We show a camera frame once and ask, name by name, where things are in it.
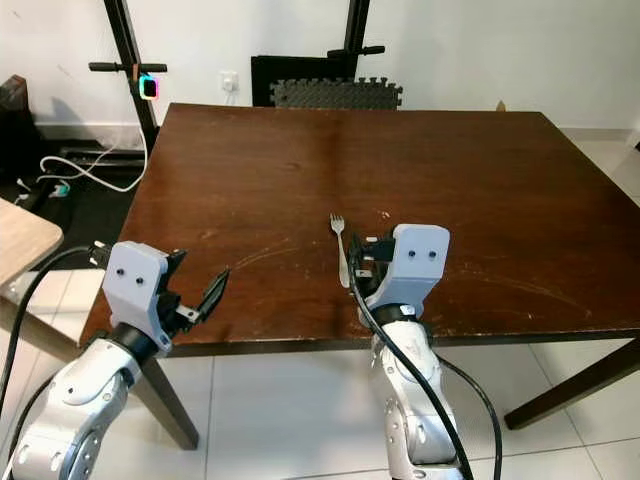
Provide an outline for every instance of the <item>dark brown tabletop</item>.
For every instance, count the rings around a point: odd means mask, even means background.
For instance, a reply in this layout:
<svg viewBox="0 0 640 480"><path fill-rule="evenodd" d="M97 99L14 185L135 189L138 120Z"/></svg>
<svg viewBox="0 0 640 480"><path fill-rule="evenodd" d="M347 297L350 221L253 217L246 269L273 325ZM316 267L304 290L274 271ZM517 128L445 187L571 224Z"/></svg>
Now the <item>dark brown tabletop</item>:
<svg viewBox="0 0 640 480"><path fill-rule="evenodd" d="M120 235L189 250L171 283L209 321L175 353L357 348L329 213L352 232L446 227L423 320L442 344L640 331L640 209L540 113L172 104ZM83 332L107 328L102 295Z"/></svg>

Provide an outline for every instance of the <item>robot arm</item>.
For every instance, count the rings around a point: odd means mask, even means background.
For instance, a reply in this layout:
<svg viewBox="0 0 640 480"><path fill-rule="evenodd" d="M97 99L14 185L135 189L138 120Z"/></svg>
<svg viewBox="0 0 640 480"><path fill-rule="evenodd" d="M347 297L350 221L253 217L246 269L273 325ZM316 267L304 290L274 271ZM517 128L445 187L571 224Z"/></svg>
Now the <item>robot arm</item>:
<svg viewBox="0 0 640 480"><path fill-rule="evenodd" d="M104 266L108 260L103 290L114 330L53 378L44 408L16 448L15 480L89 477L102 438L123 410L145 361L166 355L171 338L206 320L222 298L229 270L214 279L197 309L181 305L180 296L167 290L185 255L134 242L113 249L98 245L92 263Z"/></svg>
<svg viewBox="0 0 640 480"><path fill-rule="evenodd" d="M418 321L423 301L442 278L449 232L432 225L398 225L390 238L351 245L360 260L359 289L384 331L429 382L449 419L453 412L442 394L441 369L427 331ZM372 261L372 270L363 262ZM368 326L359 312L360 320ZM374 336L372 383L384 406L389 471L397 480L463 480L460 463L433 404L411 373Z"/></svg>

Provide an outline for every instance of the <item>silver fork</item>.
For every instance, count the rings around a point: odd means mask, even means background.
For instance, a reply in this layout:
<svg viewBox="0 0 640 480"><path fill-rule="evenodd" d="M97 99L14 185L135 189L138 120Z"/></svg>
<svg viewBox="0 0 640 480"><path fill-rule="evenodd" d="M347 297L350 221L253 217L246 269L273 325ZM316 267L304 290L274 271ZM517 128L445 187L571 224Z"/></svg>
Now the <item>silver fork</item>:
<svg viewBox="0 0 640 480"><path fill-rule="evenodd" d="M347 269L347 259L344 256L344 248L342 247L342 236L341 233L344 230L344 218L340 215L334 215L333 213L329 215L329 219L331 220L331 229L336 232L336 236L338 237L338 265L339 265L339 274L340 274L340 284L344 288L349 288L349 271Z"/></svg>

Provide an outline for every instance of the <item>wall outlet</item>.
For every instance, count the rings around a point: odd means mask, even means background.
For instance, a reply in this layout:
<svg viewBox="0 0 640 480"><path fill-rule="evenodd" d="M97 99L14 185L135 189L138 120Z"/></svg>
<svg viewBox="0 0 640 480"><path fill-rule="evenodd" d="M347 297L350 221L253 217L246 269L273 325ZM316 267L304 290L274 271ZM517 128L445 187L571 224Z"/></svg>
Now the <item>wall outlet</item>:
<svg viewBox="0 0 640 480"><path fill-rule="evenodd" d="M223 71L220 72L220 88L227 93L237 92L240 88L238 80L238 72Z"/></svg>

